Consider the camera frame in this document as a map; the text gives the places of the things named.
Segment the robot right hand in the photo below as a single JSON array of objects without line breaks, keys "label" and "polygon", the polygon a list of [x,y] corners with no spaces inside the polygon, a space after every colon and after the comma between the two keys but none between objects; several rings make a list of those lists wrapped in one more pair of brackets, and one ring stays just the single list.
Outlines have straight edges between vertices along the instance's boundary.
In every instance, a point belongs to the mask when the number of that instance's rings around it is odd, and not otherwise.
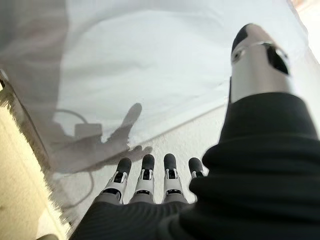
[{"label": "robot right hand", "polygon": [[142,159],[123,203],[131,160],[123,158],[75,229],[73,240],[317,240],[320,140],[292,88],[287,55],[253,23],[231,50],[228,105],[219,141],[188,162],[188,203],[176,158],[166,154],[163,202],[154,202],[155,159]]}]

